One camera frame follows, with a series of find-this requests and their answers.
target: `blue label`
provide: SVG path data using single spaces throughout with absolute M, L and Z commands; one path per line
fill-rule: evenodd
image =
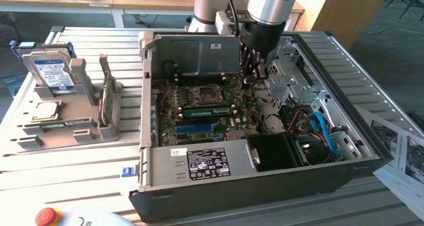
M 36 65 L 51 65 L 51 64 L 63 64 L 63 60 L 44 60 L 44 61 L 33 61 Z
M 71 88 L 73 88 L 73 85 L 72 86 L 51 87 L 51 89 L 53 89 L 53 90 L 68 90 Z

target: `red emergency stop button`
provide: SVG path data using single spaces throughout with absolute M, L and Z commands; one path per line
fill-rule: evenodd
M 37 226 L 53 226 L 60 221 L 60 217 L 61 213 L 59 209 L 44 208 L 35 218 L 35 224 Z

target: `motherboard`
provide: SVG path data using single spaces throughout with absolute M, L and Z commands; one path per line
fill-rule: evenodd
M 159 147 L 239 140 L 257 133 L 257 106 L 236 75 L 153 79 L 152 94 Z

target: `white cable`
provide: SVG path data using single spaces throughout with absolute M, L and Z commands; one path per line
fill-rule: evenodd
M 424 32 L 409 31 L 409 30 L 404 30 L 404 29 L 399 29 L 399 28 L 393 28 L 393 27 L 385 27 L 385 28 L 383 28 L 380 31 L 367 32 L 367 34 L 380 34 L 383 31 L 385 31 L 385 30 L 388 30 L 388 29 L 399 30 L 399 31 L 407 31 L 407 32 L 411 32 L 411 33 L 415 33 L 415 34 L 421 34 L 421 35 L 424 35 Z

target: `aluminum workbench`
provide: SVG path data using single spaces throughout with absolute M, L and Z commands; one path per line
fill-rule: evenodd
M 119 177 L 124 165 L 135 165 L 139 153 L 141 102 L 141 62 L 137 36 L 144 29 L 67 27 L 51 32 L 45 43 L 71 41 L 79 58 L 87 60 L 93 83 L 103 81 L 99 54 L 108 54 L 109 67 L 124 84 L 119 142 L 28 152 L 4 152 L 0 158 L 0 201 L 37 201 L 60 207 L 115 212 L 141 223 L 127 196 L 120 195 Z M 353 104 L 423 136 L 403 110 L 364 73 L 360 65 L 323 32 L 301 34 Z M 32 94 L 33 79 L 27 77 L 0 125 L 0 137 L 24 112 L 24 99 Z M 336 192 L 261 206 L 161 222 L 155 225 L 423 225 L 375 176 L 351 181 Z

